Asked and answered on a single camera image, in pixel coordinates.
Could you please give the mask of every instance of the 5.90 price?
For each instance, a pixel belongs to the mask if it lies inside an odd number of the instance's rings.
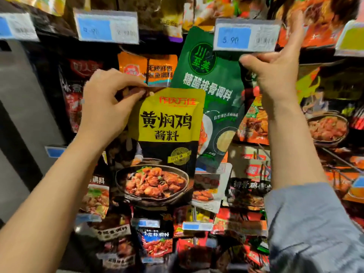
[[[222,39],[222,42],[225,44],[228,41],[229,41],[229,38],[226,38],[226,36],[224,36],[224,38]],[[235,36],[230,37],[231,44],[236,45],[236,44],[238,44],[238,42],[239,42],[239,37],[235,37]]]

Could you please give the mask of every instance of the person's left hand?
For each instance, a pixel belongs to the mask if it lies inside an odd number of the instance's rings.
[[[132,89],[118,102],[116,92],[127,86],[139,88]],[[140,87],[146,86],[140,78],[116,69],[96,70],[83,89],[82,118],[76,137],[103,150],[124,130],[134,104],[146,91]]]

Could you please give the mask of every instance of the hand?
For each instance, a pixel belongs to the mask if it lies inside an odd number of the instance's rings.
[[[298,58],[304,38],[302,12],[293,13],[291,19],[292,33],[283,50],[256,56],[246,54],[239,59],[245,68],[257,74],[257,82],[263,95],[262,104],[268,114],[273,105],[298,102],[296,93]]]
[[[133,88],[118,102],[116,92],[127,86],[139,88]],[[124,130],[134,104],[145,93],[140,87],[146,86],[140,78],[116,69],[96,70],[83,89],[82,118],[76,137],[104,150]]]

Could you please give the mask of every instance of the blue sleeve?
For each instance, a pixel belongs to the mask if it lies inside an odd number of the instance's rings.
[[[364,236],[327,183],[264,198],[271,272],[364,272]]]

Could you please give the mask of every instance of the yellow and black packet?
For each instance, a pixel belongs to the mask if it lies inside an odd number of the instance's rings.
[[[121,168],[116,173],[117,186],[139,206],[191,201],[205,91],[148,90],[149,96],[134,106],[127,131],[108,149]]]

